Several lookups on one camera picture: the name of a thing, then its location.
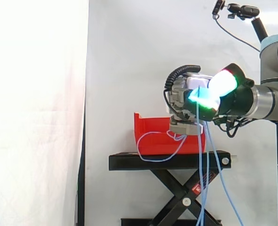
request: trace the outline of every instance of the white curtain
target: white curtain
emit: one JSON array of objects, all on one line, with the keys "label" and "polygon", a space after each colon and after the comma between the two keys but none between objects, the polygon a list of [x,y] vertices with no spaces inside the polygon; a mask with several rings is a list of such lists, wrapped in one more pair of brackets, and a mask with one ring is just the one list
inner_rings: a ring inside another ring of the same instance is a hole
[{"label": "white curtain", "polygon": [[0,1],[0,226],[74,225],[88,4]]}]

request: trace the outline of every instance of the white wall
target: white wall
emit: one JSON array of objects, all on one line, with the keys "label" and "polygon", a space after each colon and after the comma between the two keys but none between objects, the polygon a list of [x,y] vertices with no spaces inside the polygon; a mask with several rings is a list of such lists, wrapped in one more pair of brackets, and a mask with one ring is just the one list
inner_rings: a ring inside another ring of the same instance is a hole
[{"label": "white wall", "polygon": [[0,226],[71,226],[88,0],[0,1]]},{"label": "white wall", "polygon": [[[162,90],[172,70],[198,64],[203,73],[214,74],[234,62],[259,83],[258,53],[219,29],[211,15],[214,2],[90,1],[87,226],[119,226],[120,218],[151,218],[170,199],[170,192],[148,171],[109,172],[108,156],[136,150],[133,112],[144,117],[166,115]],[[278,11],[277,1],[236,2]],[[228,20],[226,12],[221,13],[220,22],[259,47],[250,24]],[[267,30],[278,33],[278,24],[268,25]],[[277,225],[274,125],[254,122],[240,129],[234,139],[215,127],[212,131],[218,149],[238,156],[224,175],[245,225]],[[188,177],[186,170],[174,173],[181,180]],[[224,225],[239,225],[218,178],[211,183],[207,209]]]}]

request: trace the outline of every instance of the warning label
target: warning label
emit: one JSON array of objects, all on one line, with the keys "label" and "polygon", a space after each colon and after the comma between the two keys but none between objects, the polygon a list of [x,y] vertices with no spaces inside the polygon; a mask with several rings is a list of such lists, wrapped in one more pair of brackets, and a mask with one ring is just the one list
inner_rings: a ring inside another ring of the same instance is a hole
[{"label": "warning label", "polygon": [[[209,172],[209,183],[213,181],[213,179],[216,177],[216,174],[212,171]],[[204,188],[206,187],[206,180],[207,180],[207,175],[204,174],[203,175],[203,184],[204,184]],[[192,192],[195,193],[196,195],[200,195],[201,193],[201,183],[200,181],[198,183],[196,183],[193,187],[192,187]]]}]

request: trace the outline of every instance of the red plastic bin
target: red plastic bin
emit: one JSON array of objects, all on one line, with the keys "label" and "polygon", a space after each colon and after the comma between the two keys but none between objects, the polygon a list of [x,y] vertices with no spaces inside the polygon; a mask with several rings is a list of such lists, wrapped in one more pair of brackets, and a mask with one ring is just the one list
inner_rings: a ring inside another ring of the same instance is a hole
[{"label": "red plastic bin", "polygon": [[[142,135],[148,132],[161,132],[148,134],[140,140],[139,151],[141,155],[173,154],[181,141],[175,141],[166,134],[169,130],[170,118],[141,118],[134,113],[134,132],[136,144]],[[205,148],[205,134],[201,135],[202,151]],[[178,154],[199,153],[197,136],[188,136]]]}]

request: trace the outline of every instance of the bolt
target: bolt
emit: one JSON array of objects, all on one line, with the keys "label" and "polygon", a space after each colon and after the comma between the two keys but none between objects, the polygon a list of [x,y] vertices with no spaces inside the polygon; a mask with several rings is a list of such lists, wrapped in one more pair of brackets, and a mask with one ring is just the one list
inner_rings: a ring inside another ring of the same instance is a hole
[{"label": "bolt", "polygon": [[182,201],[184,206],[190,206],[191,205],[191,200],[190,198],[184,198]]},{"label": "bolt", "polygon": [[223,159],[222,159],[222,163],[223,163],[224,165],[228,165],[228,163],[229,163],[229,158],[223,158]]}]

